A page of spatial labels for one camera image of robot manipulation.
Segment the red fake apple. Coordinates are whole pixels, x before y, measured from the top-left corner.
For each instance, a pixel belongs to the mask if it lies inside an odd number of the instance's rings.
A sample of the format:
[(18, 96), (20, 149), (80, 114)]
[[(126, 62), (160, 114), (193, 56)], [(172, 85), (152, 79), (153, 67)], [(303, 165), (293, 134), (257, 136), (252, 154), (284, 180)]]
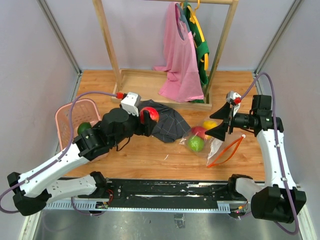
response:
[(157, 112), (157, 110), (153, 107), (146, 106), (146, 107), (143, 107), (139, 112), (139, 118), (140, 118), (140, 122), (142, 124), (145, 123), (144, 111), (147, 111), (149, 113), (151, 120), (158, 123), (160, 116), (159, 116), (159, 113)]

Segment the clear zip top bag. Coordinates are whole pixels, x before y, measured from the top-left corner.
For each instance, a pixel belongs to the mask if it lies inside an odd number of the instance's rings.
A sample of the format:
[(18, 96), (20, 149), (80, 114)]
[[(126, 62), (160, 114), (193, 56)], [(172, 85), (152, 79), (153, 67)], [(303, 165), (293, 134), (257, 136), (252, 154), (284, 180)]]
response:
[[(193, 127), (202, 127), (203, 122), (207, 120), (215, 121), (218, 125), (220, 124), (218, 121), (207, 117)], [(206, 160), (206, 166), (208, 168), (221, 165), (230, 160), (238, 150), (242, 141), (246, 138), (246, 135), (240, 131), (233, 132), (232, 134), (227, 133), (224, 141), (211, 137), (209, 140), (204, 140), (204, 148), (202, 151), (195, 152), (188, 147), (188, 140), (192, 136), (195, 135), (191, 133), (190, 129), (183, 135), (179, 143), (198, 157)]]

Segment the green fake apple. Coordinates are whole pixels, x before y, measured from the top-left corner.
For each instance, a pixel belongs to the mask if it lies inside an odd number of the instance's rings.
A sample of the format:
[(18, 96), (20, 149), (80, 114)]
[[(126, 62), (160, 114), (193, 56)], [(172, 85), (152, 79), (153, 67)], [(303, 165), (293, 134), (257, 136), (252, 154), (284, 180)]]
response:
[(187, 142), (188, 147), (194, 152), (200, 152), (203, 150), (205, 141), (199, 136), (192, 136)]

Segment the dark green fake lime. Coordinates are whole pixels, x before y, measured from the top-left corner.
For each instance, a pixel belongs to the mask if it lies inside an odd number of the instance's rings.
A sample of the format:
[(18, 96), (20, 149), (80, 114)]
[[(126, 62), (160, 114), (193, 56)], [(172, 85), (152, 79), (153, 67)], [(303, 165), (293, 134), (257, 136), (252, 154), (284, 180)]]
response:
[(88, 130), (91, 128), (92, 128), (92, 125), (90, 122), (82, 122), (77, 128), (77, 134), (79, 136), (83, 134), (86, 135), (88, 133)]

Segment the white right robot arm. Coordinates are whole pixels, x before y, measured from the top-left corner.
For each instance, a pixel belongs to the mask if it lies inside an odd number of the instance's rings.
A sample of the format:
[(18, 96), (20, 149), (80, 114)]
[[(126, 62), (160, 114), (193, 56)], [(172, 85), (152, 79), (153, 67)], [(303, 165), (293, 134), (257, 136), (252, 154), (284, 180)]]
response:
[(272, 111), (269, 95), (254, 95), (249, 113), (239, 113), (241, 96), (231, 91), (226, 103), (210, 118), (221, 124), (206, 134), (226, 141), (235, 128), (253, 130), (263, 158), (265, 182), (260, 186), (247, 175), (233, 174), (227, 183), (226, 193), (232, 200), (245, 198), (254, 218), (276, 223), (291, 224), (307, 201), (306, 193), (298, 190), (286, 159), (282, 120)]

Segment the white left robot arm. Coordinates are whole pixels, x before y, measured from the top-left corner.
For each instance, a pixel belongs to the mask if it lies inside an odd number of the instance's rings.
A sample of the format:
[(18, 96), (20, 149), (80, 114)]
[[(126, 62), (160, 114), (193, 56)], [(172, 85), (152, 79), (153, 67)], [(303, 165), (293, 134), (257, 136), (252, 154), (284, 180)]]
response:
[(117, 148), (124, 139), (129, 140), (133, 135), (149, 137), (159, 118), (154, 108), (143, 108), (137, 116), (122, 108), (114, 108), (40, 166), (25, 173), (12, 172), (7, 180), (14, 193), (12, 199), (16, 212), (30, 216), (57, 200), (103, 197), (108, 192), (108, 184), (99, 171), (80, 178), (61, 177)]

